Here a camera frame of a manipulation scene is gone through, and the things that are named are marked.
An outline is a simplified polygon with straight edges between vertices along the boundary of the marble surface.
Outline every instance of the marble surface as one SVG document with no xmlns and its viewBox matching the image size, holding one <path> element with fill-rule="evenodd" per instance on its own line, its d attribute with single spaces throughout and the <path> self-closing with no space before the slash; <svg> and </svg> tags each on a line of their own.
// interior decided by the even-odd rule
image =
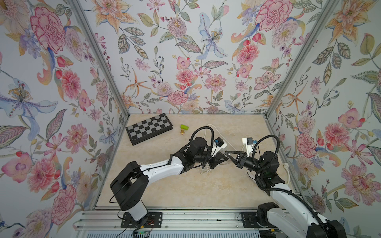
<svg viewBox="0 0 381 238">
<path fill-rule="evenodd" d="M 169 158 L 182 146 L 187 144 L 192 133 L 199 127 L 213 124 L 220 133 L 229 141 L 236 150 L 242 149 L 242 138 L 252 137 L 259 140 L 269 135 L 265 121 L 261 115 L 174 115 L 167 114 L 173 124 L 173 130 L 146 140 L 135 146 L 131 145 L 128 134 L 123 134 L 123 139 L 118 148 L 116 157 L 106 177 L 97 206 L 115 206 L 109 204 L 112 196 L 110 183 L 120 171 L 131 161 L 138 164 L 156 163 Z M 135 124 L 148 118 L 149 115 L 132 114 L 128 125 Z M 189 126 L 184 135 L 180 134 L 180 125 Z M 214 129 L 214 137 L 220 134 Z M 196 136 L 203 137 L 205 130 Z M 207 130 L 206 140 L 210 143 L 210 131 Z M 226 150 L 234 150 L 230 145 Z M 275 150 L 271 138 L 260 144 L 261 153 Z M 279 159 L 279 176 L 287 181 L 287 173 Z M 246 169 L 237 168 L 229 161 L 219 165 L 214 170 L 200 174 L 201 170 L 191 169 L 176 176 L 161 179 L 146 188 L 142 197 L 148 207 L 208 207 L 208 208 L 256 208 L 259 204 L 274 201 L 265 192 L 261 191 L 255 181 L 247 175 Z"/>
</svg>

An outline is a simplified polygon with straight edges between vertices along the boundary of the green leaf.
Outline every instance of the green leaf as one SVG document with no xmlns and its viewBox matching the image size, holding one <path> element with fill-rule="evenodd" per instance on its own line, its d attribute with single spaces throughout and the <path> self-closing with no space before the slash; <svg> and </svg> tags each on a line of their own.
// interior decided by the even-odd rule
<svg viewBox="0 0 381 238">
<path fill-rule="evenodd" d="M 364 39 L 360 45 L 360 53 L 361 54 L 370 54 L 375 46 L 375 38 L 368 33 L 364 34 Z"/>
<path fill-rule="evenodd" d="M 299 2 L 296 2 L 293 4 L 294 8 L 305 8 L 307 6 L 311 5 L 310 0 L 301 0 Z"/>
<path fill-rule="evenodd" d="M 377 75 L 378 75 L 377 71 L 370 70 L 370 71 L 361 72 L 356 75 L 352 75 L 352 78 L 360 79 L 370 84 L 376 84 L 378 83 Z"/>
<path fill-rule="evenodd" d="M 361 58 L 358 61 L 351 64 L 352 66 L 362 66 L 366 63 L 368 63 L 371 60 L 371 58 Z"/>
<path fill-rule="evenodd" d="M 327 205 L 328 210 L 332 213 L 332 204 L 331 204 L 331 202 L 328 199 L 326 199 L 325 200 L 325 204 Z"/>
<path fill-rule="evenodd" d="M 338 203 L 337 201 L 335 201 L 335 205 L 338 209 L 342 210 L 344 212 L 344 208 L 342 205 L 340 205 L 340 203 Z"/>
<path fill-rule="evenodd" d="M 355 202 L 353 202 L 349 198 L 339 198 L 336 201 L 345 208 L 354 208 L 358 206 Z"/>
<path fill-rule="evenodd" d="M 152 21 L 152 19 L 147 14 L 138 13 L 138 16 L 140 17 L 140 20 L 143 22 L 143 24 L 145 26 L 151 27 L 154 25 L 154 22 Z"/>
<path fill-rule="evenodd" d="M 191 22 L 188 13 L 182 11 L 182 12 L 180 12 L 180 15 L 181 15 L 181 17 L 182 17 L 185 21 L 189 21 L 189 22 Z"/>
<path fill-rule="evenodd" d="M 159 43 L 163 43 L 166 40 L 174 39 L 174 35 L 172 35 L 169 31 L 165 32 L 162 37 L 160 37 Z"/>
<path fill-rule="evenodd" d="M 351 50 L 349 49 L 349 46 L 345 43 L 338 43 L 337 45 L 339 54 L 344 58 L 344 59 L 350 59 L 351 58 Z"/>
<path fill-rule="evenodd" d="M 0 149 L 12 144 L 26 129 L 24 126 L 0 126 Z"/>
</svg>

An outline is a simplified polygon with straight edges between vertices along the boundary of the pink flower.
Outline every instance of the pink flower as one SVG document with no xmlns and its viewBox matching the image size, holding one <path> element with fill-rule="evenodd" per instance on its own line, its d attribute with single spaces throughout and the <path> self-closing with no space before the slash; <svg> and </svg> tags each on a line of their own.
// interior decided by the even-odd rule
<svg viewBox="0 0 381 238">
<path fill-rule="evenodd" d="M 349 131 L 339 123 L 330 123 L 325 127 L 325 138 L 334 146 L 344 146 L 350 139 Z"/>
<path fill-rule="evenodd" d="M 242 65 L 239 70 L 237 71 L 237 74 L 240 75 L 242 78 L 247 78 L 250 74 L 251 69 L 253 68 L 252 64 L 245 64 Z"/>
<path fill-rule="evenodd" d="M 280 78 L 280 74 L 273 74 L 270 71 L 266 71 L 262 74 L 261 77 L 255 78 L 255 87 L 254 90 L 265 89 L 268 86 L 272 85 L 272 83 L 276 82 Z"/>
<path fill-rule="evenodd" d="M 171 88 L 171 85 L 167 82 L 163 83 L 163 84 L 160 84 L 158 87 L 157 87 L 157 93 L 160 95 L 160 96 L 168 96 L 169 94 L 172 93 L 172 88 Z"/>
<path fill-rule="evenodd" d="M 98 109 L 91 109 L 90 110 L 91 113 L 90 113 L 90 116 L 91 118 L 94 120 L 94 121 L 97 121 L 98 119 L 101 118 L 101 110 L 98 110 Z"/>
<path fill-rule="evenodd" d="M 315 151 L 316 143 L 314 142 L 314 139 L 309 135 L 298 135 L 297 142 L 300 153 L 302 153 L 305 157 L 312 158 L 317 154 Z"/>
<path fill-rule="evenodd" d="M 241 80 L 241 82 L 237 82 L 235 84 L 235 87 L 237 90 L 240 90 L 240 91 L 247 90 L 247 86 L 245 85 L 245 83 L 242 80 Z"/>
<path fill-rule="evenodd" d="M 40 189 L 46 189 L 52 182 L 55 172 L 53 160 L 37 161 L 30 172 L 32 175 L 28 177 L 30 191 L 38 193 Z"/>
<path fill-rule="evenodd" d="M 182 91 L 175 91 L 168 95 L 168 101 L 173 104 L 180 105 L 188 100 L 188 94 L 184 94 Z"/>
<path fill-rule="evenodd" d="M 356 108 L 352 108 L 349 111 L 347 111 L 345 114 L 342 114 L 338 120 L 340 123 L 343 124 L 343 126 L 346 126 L 348 128 L 357 128 L 361 126 L 360 122 L 360 115 L 357 112 Z"/>
<path fill-rule="evenodd" d="M 73 73 L 71 70 L 65 71 L 62 75 L 61 83 L 66 96 L 71 99 L 78 97 L 79 90 L 81 90 L 81 82 L 77 73 Z"/>
<path fill-rule="evenodd" d="M 209 76 L 210 74 L 208 74 L 208 73 L 210 73 L 211 71 L 208 70 L 208 68 L 202 69 L 202 67 L 200 67 L 199 70 L 195 70 L 194 72 L 196 72 L 195 76 L 197 76 L 197 77 L 201 76 L 201 78 L 202 78 L 204 75 Z"/>
<path fill-rule="evenodd" d="M 177 58 L 177 69 L 180 70 L 180 69 L 187 69 L 189 67 L 189 65 L 191 64 L 191 61 L 188 58 L 184 58 L 184 57 L 181 57 L 179 56 Z"/>
<path fill-rule="evenodd" d="M 78 152 L 79 147 L 87 145 L 86 128 L 82 127 L 82 123 L 78 125 L 72 125 L 72 130 L 67 130 L 69 136 L 65 136 L 66 148 L 72 148 L 72 154 Z"/>
<path fill-rule="evenodd" d="M 109 99 L 107 83 L 105 79 L 103 79 L 102 82 L 96 84 L 96 90 L 98 91 L 96 98 L 98 101 L 102 102 L 102 105 L 105 107 L 107 105 L 107 100 Z"/>
<path fill-rule="evenodd" d="M 98 72 L 93 67 L 90 68 L 90 73 L 93 75 L 94 78 L 99 77 Z"/>
<path fill-rule="evenodd" d="M 51 221 L 54 224 L 60 225 L 69 217 L 75 206 L 76 195 L 75 188 L 70 184 L 58 192 L 51 208 Z"/>
<path fill-rule="evenodd" d="M 267 0 L 260 8 L 255 24 L 260 23 L 259 30 L 275 29 L 287 20 L 292 8 L 289 0 Z"/>
<path fill-rule="evenodd" d="M 90 98 L 87 96 L 87 93 L 84 89 L 82 89 L 81 94 L 79 95 L 79 107 L 86 111 L 86 107 L 91 106 Z"/>
<path fill-rule="evenodd" d="M 237 61 L 240 64 L 248 64 L 255 60 L 258 55 L 259 50 L 256 45 L 246 45 L 238 53 Z"/>
<path fill-rule="evenodd" d="M 314 126 L 315 126 L 315 119 L 312 119 L 310 117 L 302 117 L 298 121 L 299 131 L 304 134 L 308 134 L 308 135 L 311 134 Z"/>
<path fill-rule="evenodd" d="M 360 167 L 351 165 L 349 171 L 343 168 L 341 177 L 346 180 L 344 183 L 345 194 L 349 196 L 353 195 L 353 198 L 357 202 L 360 202 L 361 195 L 362 202 L 371 206 L 374 201 L 381 202 L 381 195 L 377 192 L 377 190 L 381 190 L 381 184 L 373 181 L 376 177 L 373 173 L 365 174 L 366 171 L 367 168 L 363 164 Z"/>
<path fill-rule="evenodd" d="M 279 57 L 271 61 L 271 67 L 277 69 L 279 67 Z"/>
<path fill-rule="evenodd" d="M 357 158 L 359 159 L 359 161 L 363 164 L 364 164 L 364 161 L 367 162 L 368 164 L 372 165 L 373 162 L 371 160 L 369 160 L 368 158 L 365 158 L 364 156 L 373 156 L 372 153 L 370 152 L 361 152 L 363 149 L 365 149 L 367 146 L 365 144 L 361 144 L 358 148 L 357 148 L 357 141 L 356 140 L 352 140 L 352 146 L 349 146 L 347 143 L 345 143 L 345 146 L 347 147 L 347 149 L 350 151 L 350 152 L 353 152 L 351 154 L 351 158 L 354 158 L 356 155 L 357 155 Z"/>
<path fill-rule="evenodd" d="M 62 134 L 59 133 L 59 134 L 58 134 L 58 139 L 56 138 L 56 136 L 53 136 L 53 137 L 52 137 L 52 141 L 53 141 L 53 143 L 50 143 L 50 142 L 47 142 L 47 143 L 46 143 L 46 146 L 49 147 L 49 148 L 51 148 L 51 149 L 45 151 L 44 155 L 48 155 L 48 154 L 51 153 L 51 157 L 54 157 L 54 156 L 56 155 L 57 151 L 61 151 L 61 148 L 58 148 L 58 147 L 61 145 L 62 142 L 65 141 L 65 138 L 63 138 L 63 139 L 61 140 L 61 137 L 62 137 Z"/>
<path fill-rule="evenodd" d="M 190 69 L 180 70 L 176 75 L 176 79 L 183 84 L 190 83 L 193 80 L 193 78 L 194 75 Z"/>
<path fill-rule="evenodd" d="M 225 81 L 226 78 L 223 78 L 221 74 L 219 74 L 218 76 L 217 74 L 214 74 L 213 77 L 209 75 L 208 78 L 205 80 L 205 87 L 208 89 L 211 88 L 216 93 L 226 86 Z"/>
<path fill-rule="evenodd" d="M 29 173 L 31 167 L 32 159 L 28 153 L 24 153 L 19 158 L 8 161 L 3 165 L 1 171 L 11 177 L 13 181 L 21 183 L 26 179 L 26 175 Z"/>
<path fill-rule="evenodd" d="M 48 47 L 54 53 L 62 51 L 65 45 L 65 31 L 59 17 L 46 7 L 36 7 L 34 16 L 30 17 L 30 24 L 40 44 Z"/>
<path fill-rule="evenodd" d="M 98 33 L 95 33 L 94 35 L 95 35 L 96 41 L 98 41 L 98 44 L 106 44 L 106 42 L 103 41 L 104 40 L 103 36 L 98 38 Z"/>
<path fill-rule="evenodd" d="M 156 7 L 156 9 L 159 10 L 159 7 L 160 6 L 163 6 L 165 3 L 161 3 L 160 1 L 161 0 L 149 0 L 151 3 L 147 3 L 147 6 L 151 6 L 150 10 L 154 9 Z"/>
<path fill-rule="evenodd" d="M 187 27 L 181 18 L 172 18 L 172 20 L 168 22 L 167 27 L 169 32 L 176 38 L 181 38 L 187 33 Z"/>
</svg>

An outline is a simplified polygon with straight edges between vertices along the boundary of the wall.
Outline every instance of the wall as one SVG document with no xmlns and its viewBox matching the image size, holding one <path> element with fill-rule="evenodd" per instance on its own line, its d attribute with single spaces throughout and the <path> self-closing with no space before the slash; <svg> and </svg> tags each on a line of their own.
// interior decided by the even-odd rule
<svg viewBox="0 0 381 238">
<path fill-rule="evenodd" d="M 0 1 L 0 237 L 70 237 L 125 118 L 65 1 Z"/>
<path fill-rule="evenodd" d="M 381 3 L 341 3 L 270 121 L 313 208 L 349 236 L 378 237 Z"/>
<path fill-rule="evenodd" d="M 313 2 L 81 4 L 130 113 L 263 113 L 323 7 Z"/>
</svg>

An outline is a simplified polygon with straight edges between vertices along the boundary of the pink peony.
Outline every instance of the pink peony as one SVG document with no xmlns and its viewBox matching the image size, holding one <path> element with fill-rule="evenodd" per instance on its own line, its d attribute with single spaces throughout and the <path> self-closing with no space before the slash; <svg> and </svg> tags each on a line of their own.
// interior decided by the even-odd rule
<svg viewBox="0 0 381 238">
<path fill-rule="evenodd" d="M 79 107 L 86 111 L 86 107 L 91 106 L 90 98 L 87 96 L 87 93 L 84 89 L 82 89 L 81 94 L 79 95 Z"/>
<path fill-rule="evenodd" d="M 289 0 L 267 0 L 260 8 L 255 24 L 260 23 L 259 30 L 275 29 L 287 20 L 292 8 Z"/>
<path fill-rule="evenodd" d="M 347 111 L 345 114 L 342 114 L 338 120 L 340 123 L 343 124 L 343 126 L 346 126 L 348 128 L 357 128 L 361 126 L 361 122 L 359 121 L 360 115 L 357 112 L 356 108 L 352 108 L 351 110 Z"/>
<path fill-rule="evenodd" d="M 64 49 L 64 27 L 54 12 L 49 11 L 46 7 L 36 7 L 34 9 L 34 16 L 30 17 L 30 24 L 40 45 L 42 45 L 45 50 L 49 47 L 57 54 L 58 51 Z"/>
<path fill-rule="evenodd" d="M 188 100 L 188 94 L 184 94 L 182 91 L 175 91 L 168 95 L 168 101 L 173 104 L 180 105 Z"/>
<path fill-rule="evenodd" d="M 300 153 L 305 157 L 312 158 L 316 155 L 316 143 L 312 137 L 307 134 L 300 134 L 297 137 L 297 142 Z"/>
<path fill-rule="evenodd" d="M 225 81 L 226 78 L 223 78 L 221 74 L 219 74 L 218 76 L 217 74 L 214 74 L 213 77 L 209 75 L 208 78 L 205 80 L 205 87 L 208 89 L 211 88 L 216 93 L 226 86 Z"/>
<path fill-rule="evenodd" d="M 253 65 L 252 64 L 245 64 L 245 65 L 242 65 L 239 70 L 237 71 L 237 74 L 239 76 L 241 76 L 242 78 L 247 78 L 250 74 L 250 71 L 251 69 L 253 68 Z"/>
<path fill-rule="evenodd" d="M 1 171 L 11 177 L 13 181 L 21 183 L 26 179 L 26 175 L 30 172 L 31 167 L 32 159 L 28 153 L 24 153 L 19 158 L 8 161 L 8 163 L 3 165 Z"/>
<path fill-rule="evenodd" d="M 351 165 L 349 171 L 343 168 L 341 177 L 346 180 L 344 183 L 345 194 L 353 195 L 357 202 L 360 202 L 361 195 L 362 202 L 371 206 L 374 201 L 381 202 L 381 195 L 377 192 L 377 190 L 381 190 L 381 184 L 373 181 L 376 177 L 373 173 L 366 174 L 366 171 L 367 168 L 363 164 L 360 167 Z"/>
<path fill-rule="evenodd" d="M 238 53 L 237 61 L 240 64 L 248 64 L 255 60 L 258 55 L 259 50 L 256 45 L 246 45 Z"/>
<path fill-rule="evenodd" d="M 98 91 L 96 98 L 102 102 L 102 105 L 105 107 L 107 105 L 107 100 L 109 99 L 107 83 L 103 79 L 102 82 L 96 84 L 96 90 Z"/>
<path fill-rule="evenodd" d="M 61 83 L 66 96 L 71 99 L 78 97 L 79 90 L 81 90 L 81 82 L 77 73 L 73 73 L 71 70 L 65 71 L 62 75 Z"/>
<path fill-rule="evenodd" d="M 75 188 L 70 184 L 58 192 L 51 208 L 51 221 L 54 224 L 60 225 L 69 217 L 75 206 L 76 195 Z"/>
<path fill-rule="evenodd" d="M 52 160 L 37 161 L 30 172 L 32 175 L 28 178 L 30 191 L 38 193 L 40 189 L 46 189 L 52 182 L 55 172 L 56 169 Z"/>
<path fill-rule="evenodd" d="M 304 134 L 311 134 L 312 129 L 315 126 L 315 119 L 310 117 L 302 117 L 300 121 L 298 121 L 299 131 Z"/>
<path fill-rule="evenodd" d="M 181 18 L 172 18 L 167 27 L 169 32 L 176 38 L 181 38 L 187 33 L 187 27 Z"/>
<path fill-rule="evenodd" d="M 72 130 L 67 130 L 69 136 L 65 136 L 66 148 L 72 148 L 72 154 L 78 152 L 79 147 L 87 145 L 86 128 L 82 127 L 82 123 L 78 125 L 72 125 Z"/>
<path fill-rule="evenodd" d="M 158 87 L 157 87 L 157 93 L 160 95 L 160 96 L 168 96 L 169 94 L 171 94 L 172 92 L 172 88 L 171 88 L 171 85 L 167 82 L 163 83 L 163 84 L 160 84 Z"/>
<path fill-rule="evenodd" d="M 261 90 L 265 89 L 268 86 L 272 85 L 275 81 L 280 79 L 280 74 L 273 74 L 270 71 L 266 71 L 264 74 L 262 74 L 261 77 L 255 78 L 255 87 L 254 90 Z"/>
<path fill-rule="evenodd" d="M 177 58 L 177 69 L 180 70 L 180 69 L 187 69 L 189 67 L 189 65 L 191 64 L 191 61 L 188 58 L 184 58 L 184 57 L 181 57 L 179 56 Z"/>
<path fill-rule="evenodd" d="M 183 84 L 190 83 L 194 78 L 193 72 L 190 69 L 183 69 L 176 75 L 176 79 Z"/>
<path fill-rule="evenodd" d="M 349 131 L 339 123 L 330 123 L 325 127 L 325 138 L 334 146 L 344 146 L 350 139 Z"/>
</svg>

